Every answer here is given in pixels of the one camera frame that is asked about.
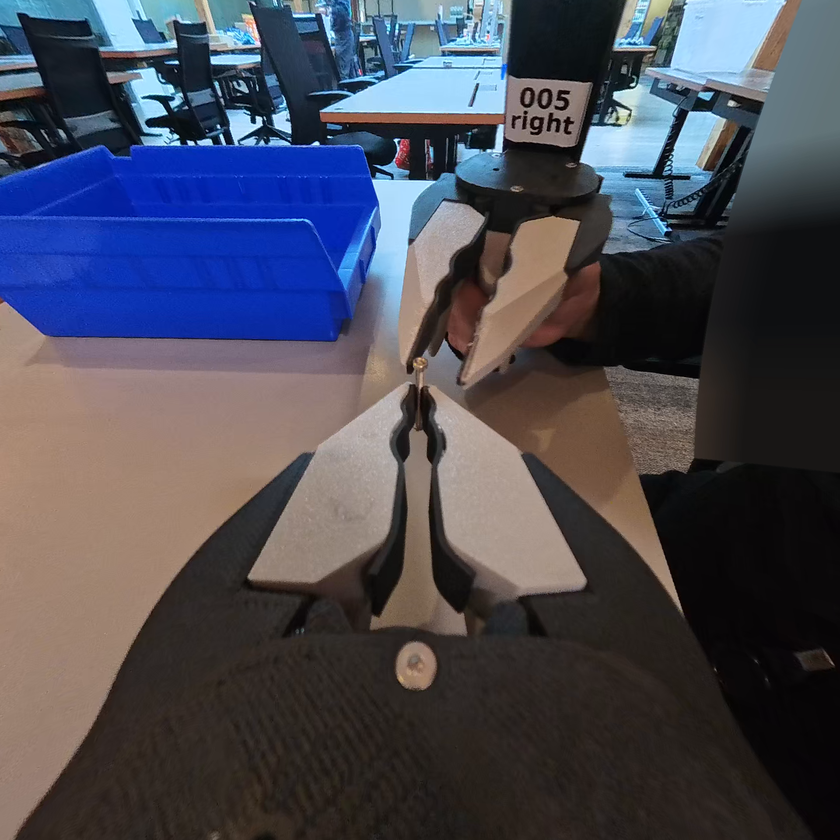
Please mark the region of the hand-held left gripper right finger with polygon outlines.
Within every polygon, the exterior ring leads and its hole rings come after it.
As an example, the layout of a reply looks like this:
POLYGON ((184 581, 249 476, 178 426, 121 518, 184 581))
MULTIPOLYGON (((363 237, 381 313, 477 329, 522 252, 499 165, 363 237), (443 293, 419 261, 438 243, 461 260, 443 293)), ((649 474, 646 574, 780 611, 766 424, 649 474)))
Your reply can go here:
POLYGON ((519 448, 434 386, 423 389, 423 429, 433 577, 450 607, 488 617, 524 596, 585 589, 519 448))

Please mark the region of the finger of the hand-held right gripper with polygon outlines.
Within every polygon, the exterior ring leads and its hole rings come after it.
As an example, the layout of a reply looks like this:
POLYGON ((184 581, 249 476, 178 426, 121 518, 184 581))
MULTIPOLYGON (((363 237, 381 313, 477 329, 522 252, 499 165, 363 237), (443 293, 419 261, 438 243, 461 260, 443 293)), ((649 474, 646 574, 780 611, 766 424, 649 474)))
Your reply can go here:
POLYGON ((438 353, 457 291, 480 275, 489 218, 467 203, 444 199, 410 242, 398 314, 403 368, 438 353))
POLYGON ((580 225, 574 218, 541 217, 517 227, 508 247, 509 267, 478 316, 458 373, 461 386, 470 388, 507 364, 558 305, 580 225))

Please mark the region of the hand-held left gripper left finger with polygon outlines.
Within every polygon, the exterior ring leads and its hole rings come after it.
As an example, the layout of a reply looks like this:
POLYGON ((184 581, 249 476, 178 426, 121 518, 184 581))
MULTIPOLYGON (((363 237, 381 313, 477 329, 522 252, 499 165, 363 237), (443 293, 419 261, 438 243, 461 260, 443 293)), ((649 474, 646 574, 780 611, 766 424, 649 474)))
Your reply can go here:
POLYGON ((323 441, 248 582, 380 616, 403 572, 412 428, 413 386, 402 384, 323 441))

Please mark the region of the large blue plastic bin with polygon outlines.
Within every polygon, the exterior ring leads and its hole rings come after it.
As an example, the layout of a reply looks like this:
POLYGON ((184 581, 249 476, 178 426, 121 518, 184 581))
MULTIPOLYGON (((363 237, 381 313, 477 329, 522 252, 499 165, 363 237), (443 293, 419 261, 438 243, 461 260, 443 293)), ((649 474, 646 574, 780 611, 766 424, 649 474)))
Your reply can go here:
POLYGON ((99 146, 2 178, 2 299, 51 338, 332 342, 381 224, 357 145, 99 146))

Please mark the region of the person's right forearm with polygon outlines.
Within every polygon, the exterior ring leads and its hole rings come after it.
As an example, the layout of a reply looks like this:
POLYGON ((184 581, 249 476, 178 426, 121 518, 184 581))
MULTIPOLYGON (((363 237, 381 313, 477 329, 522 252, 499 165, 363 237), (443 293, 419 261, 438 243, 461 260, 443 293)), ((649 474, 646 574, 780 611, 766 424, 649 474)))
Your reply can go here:
POLYGON ((549 352, 566 364, 617 366, 701 357, 724 233, 604 255, 594 322, 549 352))

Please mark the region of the wood-edged background desk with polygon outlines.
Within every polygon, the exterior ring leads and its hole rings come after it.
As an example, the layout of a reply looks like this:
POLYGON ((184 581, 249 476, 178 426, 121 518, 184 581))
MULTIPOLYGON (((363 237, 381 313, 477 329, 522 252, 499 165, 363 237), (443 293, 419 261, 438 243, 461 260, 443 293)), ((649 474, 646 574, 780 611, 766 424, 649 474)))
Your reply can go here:
POLYGON ((763 104, 774 78, 773 71, 696 73, 667 68, 648 68, 653 82, 650 93, 675 106, 671 124, 654 168, 649 172, 627 171, 628 179, 661 181, 664 200, 659 206, 667 215, 673 236, 680 229, 713 229, 728 221, 728 207, 737 191, 742 169, 757 128, 763 104), (689 180, 673 170, 677 140, 691 113, 711 113, 737 124, 738 132, 714 168, 709 181, 694 192, 674 198, 674 183, 689 180))
POLYGON ((408 175, 453 172, 457 138, 504 122, 506 81, 499 57, 430 58, 320 111, 322 123, 408 140, 408 175))

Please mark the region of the person's right hand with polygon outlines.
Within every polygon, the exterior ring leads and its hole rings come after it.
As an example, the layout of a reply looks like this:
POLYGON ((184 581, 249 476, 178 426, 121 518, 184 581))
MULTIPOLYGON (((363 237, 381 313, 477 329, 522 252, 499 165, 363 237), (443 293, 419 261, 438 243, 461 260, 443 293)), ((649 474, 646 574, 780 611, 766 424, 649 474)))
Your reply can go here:
MULTIPOLYGON (((521 347, 542 349, 565 338, 585 338, 595 316, 601 278, 600 262, 590 264, 571 276, 566 281, 559 305, 539 323, 521 347)), ((488 300, 476 280, 465 280, 458 287, 448 313, 446 340, 459 356, 468 352, 479 316, 488 300)))

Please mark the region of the white power strip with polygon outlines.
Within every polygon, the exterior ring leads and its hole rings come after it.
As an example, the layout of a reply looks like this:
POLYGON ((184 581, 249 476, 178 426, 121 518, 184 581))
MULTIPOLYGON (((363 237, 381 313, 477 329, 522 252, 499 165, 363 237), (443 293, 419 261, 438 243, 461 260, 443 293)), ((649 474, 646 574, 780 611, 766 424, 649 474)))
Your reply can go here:
POLYGON ((670 240, 674 232, 668 224, 667 215, 664 214, 662 209, 652 204, 646 193, 639 187, 635 188, 634 197, 636 199, 636 203, 639 205, 640 216, 633 222, 633 224, 650 223, 654 226, 654 229, 657 232, 655 238, 662 241, 670 240))

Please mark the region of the white cardboard box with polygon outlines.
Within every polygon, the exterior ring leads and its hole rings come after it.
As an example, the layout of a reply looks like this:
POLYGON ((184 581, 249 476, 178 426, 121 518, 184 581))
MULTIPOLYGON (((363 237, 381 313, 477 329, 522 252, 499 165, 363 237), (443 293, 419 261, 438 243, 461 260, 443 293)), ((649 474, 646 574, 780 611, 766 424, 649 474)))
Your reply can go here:
POLYGON ((677 70, 746 69, 784 1, 686 1, 668 66, 677 70))

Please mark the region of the wooden pillar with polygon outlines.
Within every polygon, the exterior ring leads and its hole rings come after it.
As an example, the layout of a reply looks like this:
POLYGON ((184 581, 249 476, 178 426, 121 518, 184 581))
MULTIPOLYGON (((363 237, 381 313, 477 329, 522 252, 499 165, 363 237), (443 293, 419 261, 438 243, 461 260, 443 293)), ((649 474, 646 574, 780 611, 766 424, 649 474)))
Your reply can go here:
MULTIPOLYGON (((767 71, 776 69, 800 4, 801 1, 784 3, 762 44, 751 57, 749 69, 767 71)), ((720 162, 723 153, 738 131, 739 127, 735 122, 719 119, 711 130, 696 165, 705 172, 711 172, 720 162)))

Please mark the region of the person's body in black clothes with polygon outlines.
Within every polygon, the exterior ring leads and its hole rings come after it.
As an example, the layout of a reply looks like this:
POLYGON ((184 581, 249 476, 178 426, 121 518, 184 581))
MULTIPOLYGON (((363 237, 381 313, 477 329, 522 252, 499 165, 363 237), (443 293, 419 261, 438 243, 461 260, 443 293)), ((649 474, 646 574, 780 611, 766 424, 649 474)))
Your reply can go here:
POLYGON ((744 737, 813 836, 838 838, 838 473, 702 462, 640 482, 744 737))

